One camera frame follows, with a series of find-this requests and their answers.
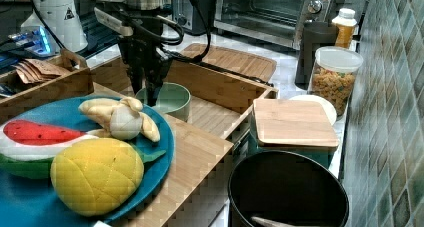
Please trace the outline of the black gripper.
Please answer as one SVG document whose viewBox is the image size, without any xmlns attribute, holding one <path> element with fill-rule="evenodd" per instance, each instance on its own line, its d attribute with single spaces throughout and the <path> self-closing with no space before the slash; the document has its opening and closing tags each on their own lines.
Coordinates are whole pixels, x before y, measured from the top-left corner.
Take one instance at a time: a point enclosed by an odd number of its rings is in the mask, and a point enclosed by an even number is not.
<svg viewBox="0 0 424 227">
<path fill-rule="evenodd" d="M 158 52 L 165 42 L 161 35 L 167 11 L 96 6 L 94 13 L 99 23 L 119 34 L 118 46 L 122 61 L 128 65 L 133 93 L 143 88 L 145 80 L 147 105 L 155 106 L 169 69 L 168 58 Z"/>
</svg>

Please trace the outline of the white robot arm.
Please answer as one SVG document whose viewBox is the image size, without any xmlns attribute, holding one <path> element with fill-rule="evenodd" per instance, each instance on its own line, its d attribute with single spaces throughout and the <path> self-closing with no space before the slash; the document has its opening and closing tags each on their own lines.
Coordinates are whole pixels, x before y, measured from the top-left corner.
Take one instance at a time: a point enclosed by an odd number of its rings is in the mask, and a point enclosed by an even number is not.
<svg viewBox="0 0 424 227">
<path fill-rule="evenodd" d="M 33 14 L 23 23 L 43 26 L 53 45 L 73 52 L 88 46 L 74 0 L 30 0 Z M 119 34 L 122 61 L 135 92 L 146 91 L 146 104 L 153 106 L 163 86 L 170 59 L 160 48 L 170 40 L 162 36 L 167 19 L 164 0 L 93 0 L 97 21 Z"/>
</svg>

